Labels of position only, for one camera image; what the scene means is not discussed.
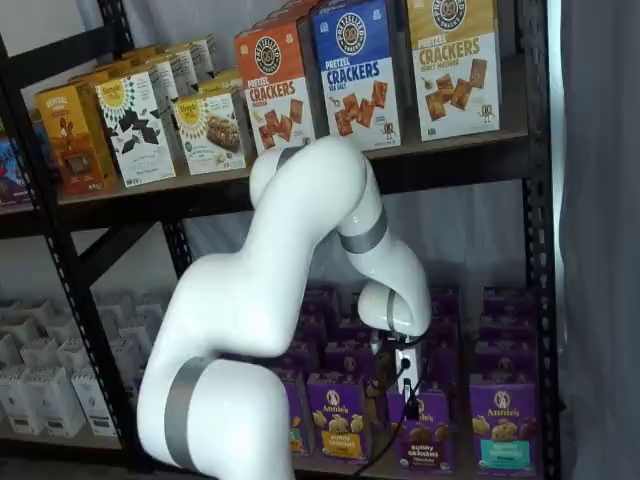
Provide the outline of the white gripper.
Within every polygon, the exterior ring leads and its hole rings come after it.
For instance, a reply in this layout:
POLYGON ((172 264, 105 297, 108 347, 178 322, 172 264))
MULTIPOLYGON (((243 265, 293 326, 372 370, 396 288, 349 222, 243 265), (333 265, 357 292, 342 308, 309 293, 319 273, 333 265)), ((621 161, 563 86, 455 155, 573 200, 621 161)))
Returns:
POLYGON ((420 401, 418 399, 421 377, 421 348, 403 347, 395 350, 398 392, 405 398, 404 419, 418 421, 420 401))

